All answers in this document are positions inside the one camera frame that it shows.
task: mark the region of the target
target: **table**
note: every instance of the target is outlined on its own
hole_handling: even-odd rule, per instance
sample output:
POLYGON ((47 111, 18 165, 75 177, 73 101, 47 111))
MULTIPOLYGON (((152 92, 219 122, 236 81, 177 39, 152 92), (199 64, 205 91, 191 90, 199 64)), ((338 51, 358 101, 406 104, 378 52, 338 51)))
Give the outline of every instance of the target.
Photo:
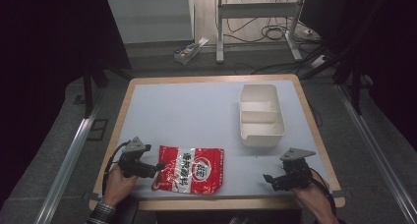
MULTIPOLYGON (((302 110, 305 113, 308 128, 312 133, 314 143, 317 147, 317 152, 323 161, 325 175, 328 177, 333 193, 340 191, 340 185, 336 179, 331 163, 328 159, 328 154, 324 147, 319 130, 315 124, 312 113, 308 106, 303 89, 294 75, 272 75, 272 76, 219 76, 219 77, 186 77, 186 78, 151 78, 151 79, 134 79, 130 82, 123 101, 120 113, 107 147, 104 156, 103 164, 101 166, 96 184, 93 192, 99 194, 101 192, 102 174, 105 165, 113 154, 117 144, 120 143, 120 137, 123 131, 123 125, 127 120, 129 106, 134 100, 132 95, 137 85, 152 85, 152 84, 195 84, 195 83, 254 83, 267 81, 291 81, 294 85, 297 97, 299 98, 302 110)), ((344 197, 335 198, 336 206, 342 207, 344 205, 344 197)), ((95 207, 96 201, 91 200, 89 206, 91 209, 95 207)), ((139 210, 214 210, 214 209, 295 209, 300 208, 299 203, 294 196, 192 196, 190 198, 159 198, 141 200, 139 210)))

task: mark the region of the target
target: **plaid sleeve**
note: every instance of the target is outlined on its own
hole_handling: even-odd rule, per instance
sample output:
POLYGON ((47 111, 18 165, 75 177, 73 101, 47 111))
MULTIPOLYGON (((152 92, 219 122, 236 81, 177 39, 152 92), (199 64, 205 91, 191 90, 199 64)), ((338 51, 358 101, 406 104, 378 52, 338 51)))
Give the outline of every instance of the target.
POLYGON ((111 220, 116 213, 116 208, 99 202, 95 207, 94 211, 87 219, 86 223, 88 224, 108 224, 111 223, 111 220))

